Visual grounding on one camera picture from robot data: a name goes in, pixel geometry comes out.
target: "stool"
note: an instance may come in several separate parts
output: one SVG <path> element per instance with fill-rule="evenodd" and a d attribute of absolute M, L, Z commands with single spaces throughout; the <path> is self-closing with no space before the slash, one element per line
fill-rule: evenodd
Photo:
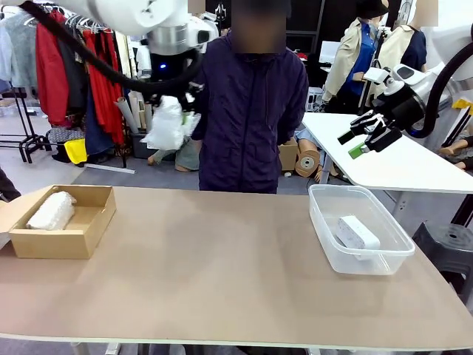
<path fill-rule="evenodd" d="M 473 232 L 456 224 L 425 222 L 412 239 L 466 304 L 473 291 Z"/>

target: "purple jacket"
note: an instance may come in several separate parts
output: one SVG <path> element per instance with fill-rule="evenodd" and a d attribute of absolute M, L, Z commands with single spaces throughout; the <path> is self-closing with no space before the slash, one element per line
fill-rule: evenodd
<path fill-rule="evenodd" d="M 236 54 L 229 33 L 208 44 L 195 81 L 205 85 L 202 118 L 192 136 L 203 141 L 200 189 L 276 193 L 278 145 L 293 137 L 304 117 L 304 64 L 290 50 Z"/>

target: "white wrapped item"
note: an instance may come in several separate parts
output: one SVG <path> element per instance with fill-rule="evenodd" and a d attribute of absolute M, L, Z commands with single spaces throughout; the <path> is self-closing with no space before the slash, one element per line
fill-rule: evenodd
<path fill-rule="evenodd" d="M 199 120 L 200 115 L 183 114 L 177 98 L 163 96 L 161 105 L 154 111 L 151 132 L 141 142 L 147 143 L 150 149 L 179 150 Z"/>
<path fill-rule="evenodd" d="M 28 229 L 60 231 L 74 215 L 77 200 L 67 192 L 56 192 L 49 196 L 27 223 Z"/>

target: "cardboard roll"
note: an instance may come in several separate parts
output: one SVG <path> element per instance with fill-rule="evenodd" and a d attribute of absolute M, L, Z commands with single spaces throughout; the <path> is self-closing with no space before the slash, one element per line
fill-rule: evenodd
<path fill-rule="evenodd" d="M 296 163 L 296 172 L 302 177 L 312 176 L 318 169 L 320 153 L 317 146 L 307 139 L 299 140 L 299 153 Z"/>

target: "cardboard box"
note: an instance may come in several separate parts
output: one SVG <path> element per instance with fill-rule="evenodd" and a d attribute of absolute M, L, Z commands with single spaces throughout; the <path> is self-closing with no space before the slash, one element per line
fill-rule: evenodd
<path fill-rule="evenodd" d="M 61 231 L 26 229 L 39 206 L 59 191 L 69 192 L 77 200 L 75 214 L 66 228 Z M 8 233 L 20 258 L 89 259 L 115 211 L 111 186 L 54 185 L 0 206 L 0 232 Z"/>
<path fill-rule="evenodd" d="M 299 147 L 296 139 L 291 138 L 286 144 L 279 146 L 279 159 L 283 172 L 293 172 L 296 168 L 297 152 Z"/>

